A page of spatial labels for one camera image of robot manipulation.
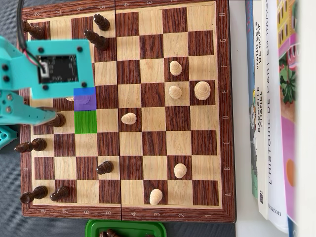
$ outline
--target light square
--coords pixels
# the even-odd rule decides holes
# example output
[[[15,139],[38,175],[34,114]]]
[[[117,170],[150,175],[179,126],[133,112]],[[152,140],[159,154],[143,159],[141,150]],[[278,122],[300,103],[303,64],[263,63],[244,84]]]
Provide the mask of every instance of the light square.
[[[75,114],[74,111],[58,112],[65,116],[65,123],[61,127],[54,127],[54,134],[75,133]]]
[[[76,156],[77,157],[97,157],[97,134],[76,134]]]
[[[182,94],[179,99],[171,98],[169,94],[169,88],[171,86],[177,86],[181,89]],[[190,84],[188,81],[175,81],[164,83],[164,93],[166,106],[189,106],[190,105]]]
[[[162,10],[139,12],[139,35],[162,34]]]
[[[98,157],[98,165],[105,161],[113,163],[113,170],[107,174],[99,174],[99,179],[119,179],[119,157]]]
[[[140,84],[118,85],[118,107],[119,108],[141,108],[141,86]]]
[[[163,56],[169,57],[187,57],[188,33],[169,33],[163,34]]]
[[[216,105],[190,106],[191,130],[218,130],[219,115]]]
[[[193,180],[220,180],[220,156],[192,156]]]
[[[190,6],[188,10],[188,31],[208,31],[216,29],[215,4]]]
[[[118,109],[97,110],[97,132],[118,132]]]
[[[120,132],[119,154],[121,156],[142,156],[142,132]]]
[[[121,180],[122,204],[144,205],[143,180]]]
[[[144,180],[167,180],[167,157],[143,156]]]
[[[118,61],[140,59],[139,36],[117,37]]]
[[[76,157],[55,157],[55,179],[77,179]]]
[[[217,57],[215,55],[189,56],[189,80],[217,81]]]
[[[169,205],[193,205],[192,180],[168,180]]]
[[[99,180],[77,180],[77,203],[99,203]]]
[[[163,58],[140,60],[141,83],[164,82]]]
[[[191,154],[191,131],[167,131],[167,155]]]
[[[116,85],[117,63],[116,61],[94,63],[95,85]]]
[[[166,131],[165,107],[142,108],[143,131]]]

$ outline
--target dark square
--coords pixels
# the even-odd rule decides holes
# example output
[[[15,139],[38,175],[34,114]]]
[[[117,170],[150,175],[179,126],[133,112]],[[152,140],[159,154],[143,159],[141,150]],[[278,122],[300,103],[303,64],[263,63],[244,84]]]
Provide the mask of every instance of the dark square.
[[[98,85],[95,87],[97,109],[116,109],[118,103],[118,85]]]
[[[54,150],[56,157],[75,157],[75,135],[54,134]]]
[[[215,81],[214,80],[205,80],[209,84],[211,93],[206,100],[199,100],[194,94],[194,88],[198,83],[198,80],[190,81],[190,105],[215,105]]]
[[[54,157],[34,158],[35,179],[55,179]]]
[[[70,189],[69,197],[60,199],[57,202],[71,202],[71,203],[77,202],[77,181],[75,179],[73,180],[56,179],[55,186],[56,186],[55,187],[56,190],[58,190],[62,186],[66,186]]]
[[[93,31],[92,16],[71,19],[71,32],[73,39],[86,39],[84,36],[85,30]]]
[[[99,180],[99,201],[120,204],[120,180]]]
[[[117,40],[116,38],[107,38],[109,40],[109,47],[101,51],[94,47],[94,62],[110,62],[117,59]]]
[[[142,107],[164,107],[164,83],[141,84]]]
[[[143,155],[167,155],[166,132],[143,132]]]
[[[191,131],[192,155],[217,155],[216,131]]]
[[[163,58],[162,35],[140,36],[140,59]]]
[[[168,205],[168,181],[167,180],[144,180],[144,204],[150,204],[150,193],[154,189],[162,191],[162,199],[158,205]]]
[[[218,206],[218,181],[193,180],[193,205]]]
[[[190,131],[190,106],[166,107],[167,131]]]
[[[118,84],[140,84],[140,60],[117,61]]]
[[[188,32],[189,56],[214,55],[213,31]]]
[[[138,12],[116,14],[116,32],[117,37],[138,36]]]
[[[76,157],[77,179],[98,179],[98,157]]]
[[[143,157],[120,157],[121,180],[143,180]]]
[[[119,133],[101,132],[98,136],[98,156],[119,156]]]
[[[170,63],[177,61],[181,67],[182,72],[180,75],[174,76],[170,72]],[[173,57],[164,58],[164,81],[189,81],[189,58],[188,57]]]
[[[187,168],[187,173],[178,179],[174,175],[174,167],[177,164],[184,164]],[[192,159],[191,156],[167,156],[168,180],[192,180]]]
[[[134,113],[136,115],[136,122],[134,124],[125,124],[121,118],[127,113]],[[142,131],[142,108],[123,108],[118,109],[118,130],[120,132],[141,132]]]
[[[162,25],[164,33],[187,32],[187,8],[172,8],[162,10]]]

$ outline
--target white surface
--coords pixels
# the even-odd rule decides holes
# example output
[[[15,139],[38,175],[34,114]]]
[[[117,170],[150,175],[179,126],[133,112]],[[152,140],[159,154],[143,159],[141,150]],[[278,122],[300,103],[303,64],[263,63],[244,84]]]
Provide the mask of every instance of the white surface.
[[[251,193],[245,1],[230,0],[237,237],[286,237],[258,211]]]

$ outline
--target dark chess piece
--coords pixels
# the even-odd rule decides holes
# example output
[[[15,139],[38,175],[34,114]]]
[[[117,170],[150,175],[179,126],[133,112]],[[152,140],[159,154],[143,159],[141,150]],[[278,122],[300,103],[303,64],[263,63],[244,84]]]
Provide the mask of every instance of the dark chess piece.
[[[110,22],[108,21],[108,19],[104,18],[100,14],[95,14],[93,16],[93,20],[101,31],[106,31],[110,27]]]
[[[104,38],[103,36],[99,36],[97,33],[89,30],[84,31],[84,36],[92,43],[94,46],[104,51],[109,47],[109,40]]]
[[[44,38],[44,30],[40,26],[31,26],[26,21],[22,21],[22,28],[24,33],[30,33],[30,35],[37,40]]]
[[[36,138],[32,142],[25,142],[17,145],[14,150],[19,153],[31,152],[32,150],[40,152],[46,148],[47,144],[44,139]]]
[[[100,164],[98,167],[97,167],[97,173],[98,174],[107,174],[107,173],[110,173],[112,172],[113,170],[113,163],[111,161],[105,161],[103,162],[102,164]]]
[[[57,191],[53,192],[50,196],[52,201],[58,201],[63,198],[67,198],[70,195],[70,189],[66,186],[62,186]]]
[[[34,188],[33,192],[27,192],[21,195],[20,197],[20,201],[23,204],[28,204],[32,201],[34,201],[34,199],[42,199],[44,197],[46,197],[48,194],[48,190],[47,187],[45,186],[38,186],[36,188]]]

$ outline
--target green container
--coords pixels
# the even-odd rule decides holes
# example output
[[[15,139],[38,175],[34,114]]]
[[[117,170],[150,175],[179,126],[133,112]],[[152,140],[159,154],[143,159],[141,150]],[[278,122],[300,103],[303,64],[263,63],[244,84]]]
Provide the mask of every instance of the green container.
[[[107,229],[114,230],[122,237],[167,236],[165,227],[159,222],[91,220],[85,226],[85,237],[99,237],[99,234]]]

